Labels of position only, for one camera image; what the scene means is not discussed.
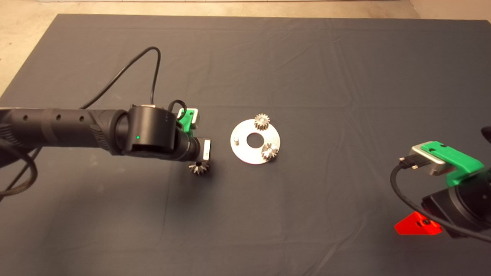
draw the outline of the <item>spur gear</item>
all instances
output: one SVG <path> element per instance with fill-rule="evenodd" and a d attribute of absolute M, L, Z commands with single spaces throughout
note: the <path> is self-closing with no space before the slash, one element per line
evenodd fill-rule
<path fill-rule="evenodd" d="M 196 175 L 203 175 L 210 170 L 210 165 L 208 162 L 193 162 L 189 165 L 189 169 Z"/>
<path fill-rule="evenodd" d="M 254 118 L 254 126 L 256 126 L 258 130 L 265 130 L 269 125 L 270 118 L 264 113 L 257 114 L 257 116 Z"/>
<path fill-rule="evenodd" d="M 278 147 L 271 143 L 264 144 L 263 148 L 261 149 L 261 156 L 264 158 L 264 160 L 267 161 L 271 160 L 272 158 L 275 158 L 277 154 L 278 154 Z"/>

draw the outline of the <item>black cable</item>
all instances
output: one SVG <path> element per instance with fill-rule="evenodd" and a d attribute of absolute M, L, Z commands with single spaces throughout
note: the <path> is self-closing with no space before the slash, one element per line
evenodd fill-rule
<path fill-rule="evenodd" d="M 180 114 L 180 115 L 177 116 L 177 120 L 180 120 L 180 119 L 182 119 L 184 117 L 184 115 L 186 115 L 186 112 L 188 111 L 188 107 L 186 106 L 186 103 L 184 103 L 181 100 L 173 100 L 172 102 L 170 102 L 169 107 L 167 108 L 167 110 L 169 112 L 172 112 L 172 110 L 174 109 L 174 105 L 175 104 L 179 104 L 183 108 L 182 114 Z"/>
<path fill-rule="evenodd" d="M 159 48 L 157 48 L 155 46 L 152 46 L 152 47 L 148 47 L 147 49 L 143 50 L 141 53 L 139 53 L 137 56 L 135 56 L 132 60 L 130 60 L 130 62 L 128 62 L 121 70 L 119 70 L 119 72 L 112 78 L 112 80 L 110 80 L 109 83 L 106 84 L 106 86 L 104 86 L 104 88 L 102 88 L 102 90 L 99 93 L 97 93 L 97 95 L 95 95 L 87 103 L 85 103 L 84 105 L 82 105 L 81 107 L 79 107 L 79 109 L 87 109 L 91 105 L 93 105 L 95 102 L 97 102 L 97 100 L 99 100 L 99 98 L 101 98 L 111 88 L 111 86 L 113 86 L 113 84 L 121 77 L 121 75 L 129 67 L 131 67 L 131 65 L 133 65 L 133 63 L 135 63 L 137 60 L 139 60 L 142 56 L 144 56 L 147 52 L 149 52 L 151 50 L 155 50 L 157 52 L 157 64 L 155 66 L 155 73 L 154 73 L 153 82 L 152 82 L 152 90 L 150 92 L 150 104 L 154 104 L 155 85 L 157 83 L 157 75 L 159 74 L 159 67 L 160 67 L 160 60 L 161 60 L 161 52 L 160 52 L 160 49 Z M 186 109 L 186 105 L 185 104 L 183 105 L 183 108 L 185 110 L 184 111 L 184 114 L 186 114 L 186 110 L 187 109 Z M 36 148 L 35 151 L 34 151 L 34 153 L 32 154 L 32 156 L 29 156 L 27 154 L 24 154 L 24 153 L 16 150 L 10 144 L 8 144 L 8 145 L 5 145 L 5 144 L 4 145 L 0 145 L 0 148 L 5 149 L 5 151 L 7 151 L 7 152 L 9 152 L 9 153 L 11 153 L 11 154 L 19 157 L 19 158 L 21 158 L 20 157 L 20 154 L 23 154 L 23 157 L 21 159 L 25 160 L 26 163 L 27 163 L 21 169 L 21 171 L 17 174 L 17 176 L 14 178 L 14 180 L 10 183 L 10 185 L 4 191 L 1 191 L 0 192 L 0 201 L 2 201 L 5 196 L 14 195 L 14 194 L 18 194 L 20 192 L 23 192 L 23 191 L 27 190 L 34 183 L 34 181 L 36 180 L 36 177 L 37 177 L 37 168 L 36 168 L 36 165 L 34 163 L 34 159 L 36 159 L 36 157 L 38 156 L 39 152 L 41 151 L 41 148 L 40 147 L 39 148 Z M 32 172 L 32 168 L 33 168 L 32 165 L 34 165 L 35 174 L 33 174 L 33 172 Z M 31 176 L 25 182 L 23 182 L 21 185 L 19 185 L 18 187 L 13 188 L 14 185 L 17 183 L 17 181 L 19 181 L 19 179 L 23 176 L 23 174 L 26 172 L 26 170 L 28 168 L 31 168 Z"/>
<path fill-rule="evenodd" d="M 157 83 L 157 75 L 159 74 L 159 67 L 160 67 L 160 60 L 161 60 L 161 53 L 159 48 L 152 46 L 148 47 L 147 49 L 143 50 L 141 53 L 139 53 L 137 56 L 135 56 L 130 62 L 128 62 L 119 72 L 112 78 L 112 80 L 109 81 L 104 88 L 102 88 L 101 92 L 99 92 L 97 95 L 95 95 L 90 101 L 88 101 L 86 104 L 81 106 L 79 109 L 86 109 L 89 106 L 91 106 L 93 103 L 95 103 L 100 97 L 102 97 L 108 90 L 111 88 L 111 86 L 121 77 L 121 75 L 129 68 L 133 63 L 135 63 L 137 60 L 139 60 L 142 56 L 144 56 L 146 53 L 148 53 L 151 50 L 155 50 L 157 52 L 157 65 L 155 66 L 155 73 L 154 73 L 154 78 L 153 78 L 153 83 L 152 83 L 152 90 L 150 92 L 150 104 L 154 104 L 154 94 L 155 94 L 155 84 Z"/>
<path fill-rule="evenodd" d="M 428 212 L 426 212 L 423 208 L 419 207 L 416 205 L 416 203 L 412 202 L 407 196 L 403 195 L 399 187 L 397 186 L 397 174 L 399 171 L 403 168 L 406 168 L 403 164 L 399 164 L 395 166 L 395 168 L 392 170 L 390 174 L 390 185 L 392 186 L 392 189 L 396 193 L 396 195 L 411 209 L 415 210 L 416 212 L 424 215 L 426 218 L 428 218 L 431 221 L 437 222 L 440 225 L 444 226 L 445 228 L 452 229 L 453 231 L 462 234 L 464 236 L 474 238 L 483 242 L 491 243 L 491 237 L 486 236 L 468 229 L 465 229 L 463 227 L 457 226 L 455 224 L 452 224 L 446 220 L 440 219 Z"/>
<path fill-rule="evenodd" d="M 18 150 L 11 143 L 3 139 L 0 139 L 0 148 L 9 154 L 24 160 L 26 162 L 26 166 L 30 168 L 30 175 L 26 181 L 24 181 L 19 186 L 13 188 L 15 183 L 19 180 L 19 178 L 21 178 L 22 174 L 25 172 L 25 170 L 22 169 L 21 171 L 22 174 L 19 174 L 15 178 L 15 180 L 10 184 L 9 188 L 7 188 L 5 191 L 1 191 L 0 196 L 2 196 L 3 198 L 4 196 L 15 195 L 29 189 L 29 187 L 34 183 L 34 181 L 36 181 L 37 178 L 37 168 L 36 168 L 36 164 L 34 163 L 34 158 L 29 156 L 29 154 L 24 153 L 21 150 Z"/>

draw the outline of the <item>center hole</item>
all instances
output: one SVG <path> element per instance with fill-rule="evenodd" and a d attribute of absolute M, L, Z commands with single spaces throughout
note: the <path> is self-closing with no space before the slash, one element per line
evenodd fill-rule
<path fill-rule="evenodd" d="M 247 144 L 250 147 L 258 148 L 264 144 L 264 139 L 259 133 L 251 133 L 247 136 Z"/>

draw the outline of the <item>robotic arm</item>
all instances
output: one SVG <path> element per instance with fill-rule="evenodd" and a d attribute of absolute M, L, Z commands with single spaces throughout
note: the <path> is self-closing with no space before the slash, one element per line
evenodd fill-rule
<path fill-rule="evenodd" d="M 181 121 L 190 123 L 195 116 L 197 111 L 189 110 Z M 0 138 L 25 153 L 38 147 L 99 147 L 112 155 L 207 162 L 211 141 L 193 137 L 185 127 L 171 111 L 154 105 L 128 111 L 0 110 Z M 16 160 L 2 154 L 0 167 Z"/>
<path fill-rule="evenodd" d="M 482 133 L 490 141 L 488 128 Z M 435 235 L 445 228 L 452 238 L 472 237 L 491 243 L 491 237 L 480 233 L 491 229 L 491 169 L 437 141 L 415 145 L 399 160 L 390 182 L 397 196 L 415 211 L 395 225 L 399 234 Z M 408 168 L 423 168 L 434 176 L 446 174 L 447 188 L 423 197 L 419 207 L 397 186 L 397 173 Z"/>

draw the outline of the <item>dark gray fabric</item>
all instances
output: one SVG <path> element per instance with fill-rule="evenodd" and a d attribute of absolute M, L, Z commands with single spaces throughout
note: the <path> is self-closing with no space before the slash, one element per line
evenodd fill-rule
<path fill-rule="evenodd" d="M 490 45 L 486 21 L 59 15 L 1 105 L 77 108 L 157 46 L 156 103 L 199 108 L 213 173 L 45 148 L 35 185 L 0 204 L 1 274 L 487 275 L 487 244 L 399 236 L 411 210 L 388 178 L 428 140 L 491 164 L 479 133 L 491 124 Z M 152 55 L 92 108 L 147 104 Z M 259 112 L 281 150 L 252 166 L 229 139 Z M 416 201 L 445 188 L 422 171 L 400 182 Z"/>

